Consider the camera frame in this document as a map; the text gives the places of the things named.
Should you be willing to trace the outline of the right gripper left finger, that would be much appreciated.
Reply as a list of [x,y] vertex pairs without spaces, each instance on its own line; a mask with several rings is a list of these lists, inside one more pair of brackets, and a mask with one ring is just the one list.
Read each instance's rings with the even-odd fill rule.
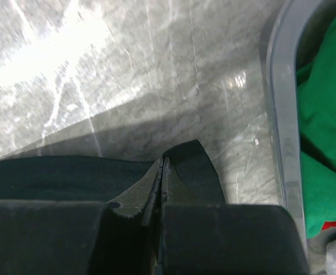
[[0,274],[151,274],[161,163],[104,201],[0,199]]

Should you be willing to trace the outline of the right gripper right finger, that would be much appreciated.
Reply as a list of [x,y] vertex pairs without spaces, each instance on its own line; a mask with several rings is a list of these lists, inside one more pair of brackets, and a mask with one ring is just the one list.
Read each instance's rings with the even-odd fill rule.
[[306,274],[294,220],[276,205],[206,204],[169,159],[161,182],[161,274]]

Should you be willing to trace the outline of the black t-shirt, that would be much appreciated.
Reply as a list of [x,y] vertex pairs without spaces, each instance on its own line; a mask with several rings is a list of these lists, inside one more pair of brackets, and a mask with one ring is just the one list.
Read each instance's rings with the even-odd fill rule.
[[[218,174],[198,140],[162,155],[203,202],[225,201]],[[91,156],[36,156],[0,161],[0,199],[107,202],[139,181],[153,162]]]

